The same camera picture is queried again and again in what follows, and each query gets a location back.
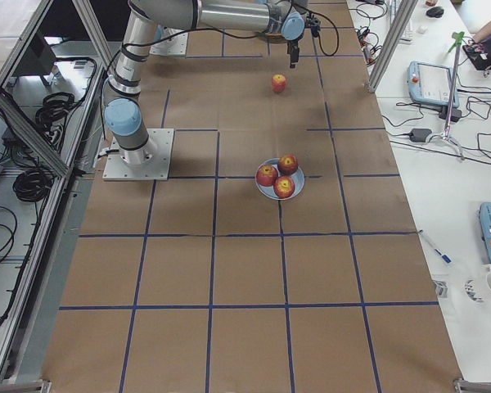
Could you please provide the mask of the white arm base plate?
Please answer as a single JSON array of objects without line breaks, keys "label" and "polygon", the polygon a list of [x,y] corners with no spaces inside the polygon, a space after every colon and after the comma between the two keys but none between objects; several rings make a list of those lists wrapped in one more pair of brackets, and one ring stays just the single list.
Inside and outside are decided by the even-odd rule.
[{"label": "white arm base plate", "polygon": [[107,156],[103,171],[106,181],[166,181],[169,178],[174,129],[148,129],[146,145],[135,151],[124,150],[113,138],[115,152]]}]

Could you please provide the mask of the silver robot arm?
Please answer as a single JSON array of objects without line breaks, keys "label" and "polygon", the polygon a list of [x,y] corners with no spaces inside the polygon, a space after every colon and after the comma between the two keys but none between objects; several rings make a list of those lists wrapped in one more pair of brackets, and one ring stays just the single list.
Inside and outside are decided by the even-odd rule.
[{"label": "silver robot arm", "polygon": [[[179,29],[193,43],[200,35],[210,43],[252,40],[267,45],[272,38],[286,41],[287,22],[292,16],[289,3],[240,1],[132,1],[137,20],[150,26]],[[280,56],[199,56],[185,60],[149,58],[150,38],[131,36],[119,61],[139,58],[132,64],[134,74],[127,77],[123,64],[117,69],[111,89],[120,97],[121,89],[142,88],[142,95],[131,97],[142,105],[145,121],[156,125],[158,117],[152,98],[169,93],[164,100],[168,126],[180,129],[172,150],[175,177],[208,176],[217,159],[230,174],[250,170],[254,161],[270,154],[299,151],[304,126],[298,124],[295,93],[273,92],[269,77],[280,71]]]}]

